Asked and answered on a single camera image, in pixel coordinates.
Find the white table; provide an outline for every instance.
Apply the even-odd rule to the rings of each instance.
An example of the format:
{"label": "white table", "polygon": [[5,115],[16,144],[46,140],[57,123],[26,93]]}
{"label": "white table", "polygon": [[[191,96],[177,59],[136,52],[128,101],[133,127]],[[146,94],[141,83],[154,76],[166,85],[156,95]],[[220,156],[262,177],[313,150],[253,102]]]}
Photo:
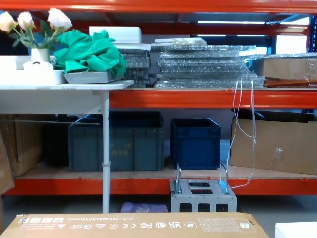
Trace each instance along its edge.
{"label": "white table", "polygon": [[108,84],[0,85],[0,113],[102,113],[104,115],[103,213],[109,213],[109,91],[123,89],[133,83],[127,80]]}

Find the gray-green storage crate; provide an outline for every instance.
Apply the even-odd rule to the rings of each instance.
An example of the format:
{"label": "gray-green storage crate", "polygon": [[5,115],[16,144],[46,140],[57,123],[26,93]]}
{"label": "gray-green storage crate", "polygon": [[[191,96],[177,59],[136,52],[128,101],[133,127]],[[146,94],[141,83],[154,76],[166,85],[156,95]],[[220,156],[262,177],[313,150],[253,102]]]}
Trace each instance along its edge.
{"label": "gray-green storage crate", "polygon": [[[69,127],[69,169],[101,171],[103,118],[88,115]],[[112,171],[156,171],[164,168],[164,126],[160,112],[110,112]]]}

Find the dark blue storage bin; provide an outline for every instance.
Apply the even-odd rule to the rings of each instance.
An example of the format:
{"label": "dark blue storage bin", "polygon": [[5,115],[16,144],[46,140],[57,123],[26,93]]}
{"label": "dark blue storage bin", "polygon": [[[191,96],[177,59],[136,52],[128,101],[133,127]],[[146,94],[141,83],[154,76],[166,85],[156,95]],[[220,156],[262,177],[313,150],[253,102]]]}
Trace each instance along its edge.
{"label": "dark blue storage bin", "polygon": [[[103,116],[87,115],[69,127],[69,169],[101,171]],[[164,127],[160,112],[110,112],[112,171],[164,168]]]}
{"label": "dark blue storage bin", "polygon": [[172,119],[171,156],[187,170],[215,170],[220,165],[221,127],[211,119]]}

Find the white artificial flower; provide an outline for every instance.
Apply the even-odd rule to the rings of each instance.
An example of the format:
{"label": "white artificial flower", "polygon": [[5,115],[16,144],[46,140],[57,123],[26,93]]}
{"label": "white artificial flower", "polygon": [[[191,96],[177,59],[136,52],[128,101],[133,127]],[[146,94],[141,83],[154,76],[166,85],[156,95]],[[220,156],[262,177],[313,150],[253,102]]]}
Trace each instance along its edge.
{"label": "white artificial flower", "polygon": [[28,28],[34,28],[34,22],[33,22],[33,19],[32,19],[32,16],[29,12],[25,11],[25,12],[22,12],[20,13],[19,17],[18,17],[18,22],[19,22],[19,25],[20,27],[23,29],[23,30],[26,30]]}
{"label": "white artificial flower", "polygon": [[59,28],[62,31],[67,31],[73,26],[70,19],[61,10],[56,8],[49,10],[48,22],[52,28]]}
{"label": "white artificial flower", "polygon": [[0,30],[10,32],[17,23],[14,21],[13,17],[6,11],[0,15]]}

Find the purple bag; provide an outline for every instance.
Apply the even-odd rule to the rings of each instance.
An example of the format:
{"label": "purple bag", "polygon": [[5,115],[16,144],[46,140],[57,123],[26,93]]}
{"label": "purple bag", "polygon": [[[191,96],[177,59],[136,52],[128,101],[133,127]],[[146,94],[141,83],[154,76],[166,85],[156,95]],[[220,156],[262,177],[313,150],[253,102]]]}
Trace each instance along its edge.
{"label": "purple bag", "polygon": [[168,212],[166,205],[132,203],[125,202],[122,205],[121,213],[153,213],[153,212]]}

